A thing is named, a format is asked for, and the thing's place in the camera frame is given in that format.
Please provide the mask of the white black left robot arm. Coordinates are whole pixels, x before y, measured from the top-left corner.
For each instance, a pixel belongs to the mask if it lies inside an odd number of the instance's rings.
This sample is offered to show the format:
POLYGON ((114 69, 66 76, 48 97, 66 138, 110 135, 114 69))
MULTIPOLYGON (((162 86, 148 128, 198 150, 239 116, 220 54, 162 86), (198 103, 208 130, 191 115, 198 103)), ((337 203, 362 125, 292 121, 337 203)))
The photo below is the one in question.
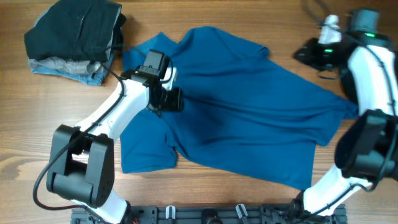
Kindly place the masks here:
POLYGON ((76 126, 59 126, 53 134, 44 169, 46 188, 100 223, 131 223, 131 206, 113 189, 114 145, 130 120, 151 109, 181 111, 182 91, 174 86, 177 70, 141 67, 118 78, 111 96, 76 126))

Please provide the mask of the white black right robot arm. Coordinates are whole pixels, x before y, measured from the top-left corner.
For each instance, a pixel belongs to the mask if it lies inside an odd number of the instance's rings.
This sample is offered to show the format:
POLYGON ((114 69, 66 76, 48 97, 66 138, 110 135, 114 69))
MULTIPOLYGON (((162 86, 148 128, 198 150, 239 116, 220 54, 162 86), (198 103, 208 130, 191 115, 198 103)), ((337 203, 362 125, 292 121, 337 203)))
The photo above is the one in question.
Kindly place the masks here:
POLYGON ((397 54, 387 36, 355 30, 330 44, 312 38, 294 58, 319 71, 337 68, 344 92, 359 106, 332 168, 285 211, 292 223, 326 223, 357 191, 372 192, 383 178, 397 179, 397 54))

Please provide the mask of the blue polo shirt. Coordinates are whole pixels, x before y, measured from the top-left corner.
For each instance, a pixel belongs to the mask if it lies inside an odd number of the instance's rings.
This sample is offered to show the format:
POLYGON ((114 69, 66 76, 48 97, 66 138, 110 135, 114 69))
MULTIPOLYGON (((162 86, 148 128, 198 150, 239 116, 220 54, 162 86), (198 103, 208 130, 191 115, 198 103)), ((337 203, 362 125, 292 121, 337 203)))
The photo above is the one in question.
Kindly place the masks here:
POLYGON ((271 61, 269 49, 215 27, 165 34, 124 52, 125 70, 158 50, 177 71, 181 112, 140 111, 121 134, 125 173, 175 167, 177 156, 304 190, 316 146, 326 146, 358 107, 271 61))

